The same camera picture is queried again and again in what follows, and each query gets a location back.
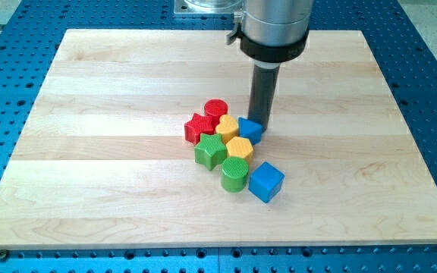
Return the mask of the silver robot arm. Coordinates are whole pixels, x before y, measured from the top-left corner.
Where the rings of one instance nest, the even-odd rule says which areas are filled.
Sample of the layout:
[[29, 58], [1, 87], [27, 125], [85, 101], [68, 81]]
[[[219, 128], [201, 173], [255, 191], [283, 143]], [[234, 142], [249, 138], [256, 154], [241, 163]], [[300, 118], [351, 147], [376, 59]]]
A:
[[256, 65], [277, 67], [303, 53], [312, 9], [313, 0], [245, 0], [225, 43], [239, 39]]

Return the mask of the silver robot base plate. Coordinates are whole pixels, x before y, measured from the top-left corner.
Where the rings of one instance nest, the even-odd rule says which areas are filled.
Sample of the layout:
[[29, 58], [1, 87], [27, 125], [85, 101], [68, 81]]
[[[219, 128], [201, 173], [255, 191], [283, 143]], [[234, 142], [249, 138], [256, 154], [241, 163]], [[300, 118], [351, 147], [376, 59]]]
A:
[[242, 0], [174, 0], [175, 17], [232, 14], [242, 8]]

